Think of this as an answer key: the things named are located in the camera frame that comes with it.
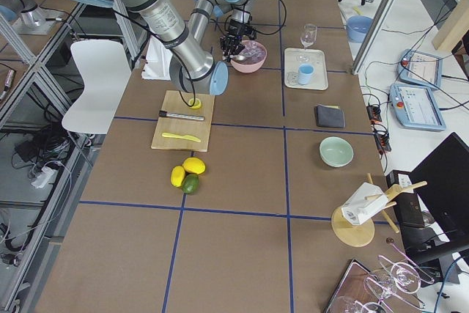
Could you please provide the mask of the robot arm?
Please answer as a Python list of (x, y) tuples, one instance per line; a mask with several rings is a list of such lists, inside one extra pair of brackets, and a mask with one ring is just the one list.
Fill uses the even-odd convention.
[[(115, 0), (73, 0), (97, 7), (113, 7)], [(214, 60), (201, 42), (215, 7), (243, 5), (249, 0), (196, 0), (184, 21), (171, 0), (121, 0), (125, 8), (145, 20), (151, 34), (172, 53), (170, 77), (180, 91), (222, 94), (229, 81), (225, 62)]]
[(228, 29), (224, 37), (239, 42), (243, 37), (256, 39), (256, 29), (251, 25), (251, 9), (254, 0), (194, 0), (195, 8), (191, 13), (189, 28), (197, 40), (212, 17), (219, 18), (230, 14)]

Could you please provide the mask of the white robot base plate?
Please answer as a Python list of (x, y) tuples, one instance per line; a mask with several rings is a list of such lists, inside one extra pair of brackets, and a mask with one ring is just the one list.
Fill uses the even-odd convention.
[(169, 81), (172, 52), (154, 37), (149, 40), (141, 77), (144, 80)]

